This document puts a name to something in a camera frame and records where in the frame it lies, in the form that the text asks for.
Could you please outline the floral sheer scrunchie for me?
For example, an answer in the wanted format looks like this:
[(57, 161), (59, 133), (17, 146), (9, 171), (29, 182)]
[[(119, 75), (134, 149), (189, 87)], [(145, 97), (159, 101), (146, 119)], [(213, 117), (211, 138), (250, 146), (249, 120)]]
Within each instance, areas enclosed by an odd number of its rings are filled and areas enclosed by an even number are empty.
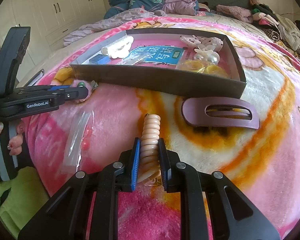
[(217, 37), (196, 37), (192, 35), (181, 36), (180, 40), (187, 48), (192, 49), (212, 50), (219, 52), (223, 48), (223, 41)]

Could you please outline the white wardrobe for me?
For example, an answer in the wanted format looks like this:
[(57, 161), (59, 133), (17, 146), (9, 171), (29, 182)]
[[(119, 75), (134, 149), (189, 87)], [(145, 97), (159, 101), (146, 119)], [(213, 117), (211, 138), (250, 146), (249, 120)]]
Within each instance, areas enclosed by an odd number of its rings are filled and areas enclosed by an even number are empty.
[(52, 52), (63, 47), (72, 31), (104, 17), (104, 0), (3, 0), (0, 5), (0, 45), (12, 27), (30, 27), (27, 52), (17, 80), (25, 76)]

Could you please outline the dark cardboard tray box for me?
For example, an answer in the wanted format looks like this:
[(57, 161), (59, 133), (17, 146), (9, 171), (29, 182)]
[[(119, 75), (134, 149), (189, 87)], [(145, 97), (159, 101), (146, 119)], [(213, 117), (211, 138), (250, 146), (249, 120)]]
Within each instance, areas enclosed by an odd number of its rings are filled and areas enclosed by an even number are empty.
[[(230, 78), (177, 70), (176, 65), (137, 63), (122, 65), (121, 59), (111, 60), (108, 64), (90, 64), (89, 59), (101, 54), (101, 49), (126, 35), (133, 36), (134, 42), (129, 52), (139, 46), (174, 46), (184, 49), (179, 60), (194, 58), (195, 52), (187, 49), (180, 40), (181, 36), (217, 37), (223, 41), (219, 52), (218, 66)], [(240, 98), (246, 87), (246, 77), (234, 46), (226, 35), (181, 28), (143, 28), (113, 33), (102, 38), (70, 63), (75, 77), (81, 80), (96, 81), (135, 88), (155, 90), (186, 98), (204, 96), (226, 96)]]

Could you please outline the pink folded garment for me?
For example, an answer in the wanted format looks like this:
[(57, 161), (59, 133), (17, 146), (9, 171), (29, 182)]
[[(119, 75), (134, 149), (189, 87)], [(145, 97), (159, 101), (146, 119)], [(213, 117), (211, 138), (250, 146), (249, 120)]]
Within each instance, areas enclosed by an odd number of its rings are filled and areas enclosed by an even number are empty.
[(253, 15), (250, 10), (238, 7), (238, 6), (226, 6), (226, 5), (217, 5), (216, 10), (227, 15), (234, 16), (234, 18), (246, 22), (253, 23)]

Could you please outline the pearl clear claw clip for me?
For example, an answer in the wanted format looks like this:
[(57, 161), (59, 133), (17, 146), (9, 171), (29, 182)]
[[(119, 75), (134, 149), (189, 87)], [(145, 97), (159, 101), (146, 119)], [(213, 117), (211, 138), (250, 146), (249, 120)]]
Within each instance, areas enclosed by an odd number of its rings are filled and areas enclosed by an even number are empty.
[(194, 48), (194, 51), (196, 52), (194, 58), (217, 65), (220, 61), (220, 56), (215, 52), (215, 48), (216, 46), (214, 45), (199, 44), (198, 48)]

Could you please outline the blue Chinese text booklet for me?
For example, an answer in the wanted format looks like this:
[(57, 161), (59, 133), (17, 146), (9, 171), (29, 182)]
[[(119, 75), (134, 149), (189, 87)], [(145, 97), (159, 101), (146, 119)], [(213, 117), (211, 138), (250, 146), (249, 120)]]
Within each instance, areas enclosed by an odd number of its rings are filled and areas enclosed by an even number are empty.
[(174, 46), (139, 46), (134, 48), (121, 64), (156, 63), (176, 65), (181, 59), (184, 49)]

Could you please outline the green cloth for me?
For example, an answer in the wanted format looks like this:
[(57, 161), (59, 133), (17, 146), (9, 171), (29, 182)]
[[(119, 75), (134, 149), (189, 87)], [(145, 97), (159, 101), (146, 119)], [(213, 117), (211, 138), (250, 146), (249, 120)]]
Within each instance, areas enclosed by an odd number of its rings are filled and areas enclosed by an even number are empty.
[(37, 170), (22, 168), (14, 179), (0, 182), (0, 221), (18, 238), (21, 229), (48, 199)]

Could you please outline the white claw hair clip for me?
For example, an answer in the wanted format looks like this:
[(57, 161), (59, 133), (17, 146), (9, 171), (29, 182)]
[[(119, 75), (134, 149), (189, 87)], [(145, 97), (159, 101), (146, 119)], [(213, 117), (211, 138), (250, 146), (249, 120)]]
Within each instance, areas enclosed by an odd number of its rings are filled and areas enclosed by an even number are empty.
[(134, 37), (126, 35), (115, 42), (103, 47), (101, 53), (111, 59), (124, 59), (129, 55), (129, 50), (134, 42)]

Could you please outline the pile of clothes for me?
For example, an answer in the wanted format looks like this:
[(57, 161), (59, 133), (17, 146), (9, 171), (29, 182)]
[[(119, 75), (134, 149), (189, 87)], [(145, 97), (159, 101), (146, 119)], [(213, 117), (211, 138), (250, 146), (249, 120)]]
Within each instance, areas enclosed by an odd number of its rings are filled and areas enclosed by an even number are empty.
[(258, 0), (249, 2), (253, 25), (300, 60), (300, 21), (293, 22), (276, 14)]

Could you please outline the clear plastic sleeve bag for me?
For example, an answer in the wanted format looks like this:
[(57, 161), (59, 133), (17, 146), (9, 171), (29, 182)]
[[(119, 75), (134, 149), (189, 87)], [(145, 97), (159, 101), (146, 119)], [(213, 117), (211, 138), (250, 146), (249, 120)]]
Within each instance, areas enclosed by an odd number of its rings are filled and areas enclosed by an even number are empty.
[(75, 114), (65, 145), (61, 164), (62, 174), (74, 174), (79, 170), (82, 152), (84, 151), (84, 141), (91, 136), (93, 122), (93, 111), (80, 110)]

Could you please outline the blue square box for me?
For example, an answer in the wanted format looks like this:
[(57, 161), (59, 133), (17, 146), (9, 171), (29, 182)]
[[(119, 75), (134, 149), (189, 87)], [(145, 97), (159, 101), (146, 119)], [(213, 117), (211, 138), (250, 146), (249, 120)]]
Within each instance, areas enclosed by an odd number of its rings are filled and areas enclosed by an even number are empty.
[(103, 54), (97, 54), (96, 56), (89, 59), (90, 64), (108, 64), (111, 61), (110, 57)]

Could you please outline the mauve oval hair clip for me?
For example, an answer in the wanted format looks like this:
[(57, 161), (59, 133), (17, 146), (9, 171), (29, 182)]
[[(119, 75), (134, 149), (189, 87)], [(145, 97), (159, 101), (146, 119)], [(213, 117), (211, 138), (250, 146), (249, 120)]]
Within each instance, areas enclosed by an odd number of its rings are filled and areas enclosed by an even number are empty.
[(260, 126), (255, 107), (235, 98), (188, 98), (181, 105), (181, 114), (192, 127), (240, 127), (257, 130)]

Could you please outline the pink cartoon fleece blanket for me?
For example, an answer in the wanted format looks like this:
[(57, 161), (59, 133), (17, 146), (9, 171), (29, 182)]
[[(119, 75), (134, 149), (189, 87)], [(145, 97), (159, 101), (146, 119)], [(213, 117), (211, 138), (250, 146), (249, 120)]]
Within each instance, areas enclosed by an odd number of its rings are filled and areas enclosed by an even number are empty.
[(242, 99), (260, 116), (258, 130), (193, 128), (181, 115), (183, 99), (161, 92), (102, 84), (84, 103), (25, 118), (26, 142), (34, 167), (21, 170), (22, 213), (29, 219), (68, 179), (61, 171), (72, 120), (93, 113), (81, 168), (94, 173), (116, 161), (141, 134), (143, 117), (161, 117), (166, 147), (198, 171), (223, 172), (263, 212), (284, 237), (300, 218), (300, 63), (285, 47), (253, 25), (223, 16), (150, 17), (95, 33), (46, 61), (52, 69), (43, 85), (71, 84), (70, 62), (122, 30), (187, 28), (228, 36), (247, 79)]

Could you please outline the purple pyjama garment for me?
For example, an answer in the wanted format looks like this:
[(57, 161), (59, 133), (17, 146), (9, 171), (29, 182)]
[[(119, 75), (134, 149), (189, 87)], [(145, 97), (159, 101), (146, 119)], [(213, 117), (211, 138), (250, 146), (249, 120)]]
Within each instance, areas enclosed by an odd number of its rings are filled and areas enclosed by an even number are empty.
[(199, 4), (197, 0), (165, 0), (162, 10), (167, 14), (196, 16)]

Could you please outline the lilac crumpled sheet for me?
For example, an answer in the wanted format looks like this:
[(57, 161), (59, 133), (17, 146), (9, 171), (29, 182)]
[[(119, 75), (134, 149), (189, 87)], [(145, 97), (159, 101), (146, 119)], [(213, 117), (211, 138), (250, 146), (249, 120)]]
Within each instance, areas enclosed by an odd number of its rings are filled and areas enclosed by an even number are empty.
[(85, 24), (79, 27), (77, 30), (66, 35), (63, 40), (63, 47), (67, 47), (72, 43), (81, 40), (93, 33), (99, 33), (104, 30), (116, 28), (132, 20), (154, 16), (167, 16), (167, 14), (163, 10), (150, 12), (141, 8), (128, 9), (119, 14), (111, 16), (108, 19), (100, 20), (95, 23)]

